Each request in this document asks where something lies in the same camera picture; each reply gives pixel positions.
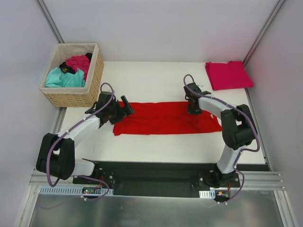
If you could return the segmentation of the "red t shirt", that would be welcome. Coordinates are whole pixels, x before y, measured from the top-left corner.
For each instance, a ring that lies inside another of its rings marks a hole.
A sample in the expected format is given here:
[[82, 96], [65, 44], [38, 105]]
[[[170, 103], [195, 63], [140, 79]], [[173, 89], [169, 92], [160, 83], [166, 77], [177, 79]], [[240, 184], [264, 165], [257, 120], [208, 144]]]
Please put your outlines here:
[[187, 102], [130, 103], [135, 114], [115, 123], [113, 134], [171, 135], [220, 132], [217, 118], [204, 111], [193, 115], [187, 112]]

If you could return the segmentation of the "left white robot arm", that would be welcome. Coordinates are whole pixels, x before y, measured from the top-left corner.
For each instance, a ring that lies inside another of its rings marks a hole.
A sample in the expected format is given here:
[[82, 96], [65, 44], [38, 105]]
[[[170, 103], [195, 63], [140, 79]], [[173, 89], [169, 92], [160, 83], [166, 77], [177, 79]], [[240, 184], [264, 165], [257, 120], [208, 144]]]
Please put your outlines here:
[[114, 125], [125, 117], [135, 114], [125, 96], [121, 96], [122, 103], [116, 100], [110, 92], [101, 92], [93, 106], [82, 118], [69, 129], [57, 134], [47, 133], [42, 139], [36, 162], [36, 170], [61, 180], [71, 176], [83, 175], [84, 179], [95, 184], [100, 179], [100, 172], [96, 170], [96, 163], [75, 157], [76, 147], [91, 133], [98, 130], [105, 123]]

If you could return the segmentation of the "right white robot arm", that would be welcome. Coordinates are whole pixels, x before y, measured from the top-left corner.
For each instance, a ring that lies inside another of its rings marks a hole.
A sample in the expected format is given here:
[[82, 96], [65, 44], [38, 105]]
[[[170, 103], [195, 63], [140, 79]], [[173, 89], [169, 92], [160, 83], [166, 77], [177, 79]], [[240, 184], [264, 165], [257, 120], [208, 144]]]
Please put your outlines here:
[[241, 153], [258, 140], [258, 134], [247, 105], [232, 106], [214, 97], [210, 92], [203, 92], [195, 82], [184, 86], [190, 114], [202, 114], [207, 111], [221, 120], [222, 137], [225, 143], [222, 155], [214, 170], [203, 177], [206, 185], [214, 188], [225, 186], [236, 175], [236, 165]]

